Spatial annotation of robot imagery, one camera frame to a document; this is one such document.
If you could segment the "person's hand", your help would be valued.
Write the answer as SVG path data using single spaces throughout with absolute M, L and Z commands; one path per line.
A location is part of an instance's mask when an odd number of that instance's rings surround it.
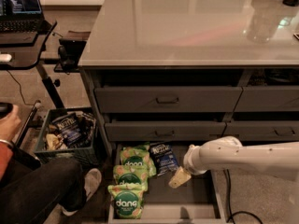
M 19 107 L 14 105 L 12 111 L 0 119 L 0 139 L 11 141 L 21 126 Z

